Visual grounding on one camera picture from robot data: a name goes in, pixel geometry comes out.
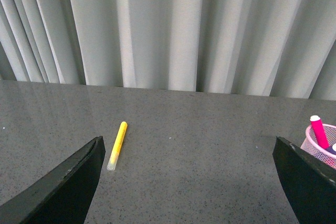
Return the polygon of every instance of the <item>gray countertop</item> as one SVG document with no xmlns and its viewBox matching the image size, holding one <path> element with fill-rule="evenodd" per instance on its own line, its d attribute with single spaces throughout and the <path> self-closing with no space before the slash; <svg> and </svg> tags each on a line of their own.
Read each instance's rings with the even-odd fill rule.
<svg viewBox="0 0 336 224">
<path fill-rule="evenodd" d="M 272 158 L 336 102 L 0 81 L 0 205 L 95 136 L 106 147 L 86 223 L 298 223 Z M 106 169 L 129 125 L 116 170 Z"/>
</svg>

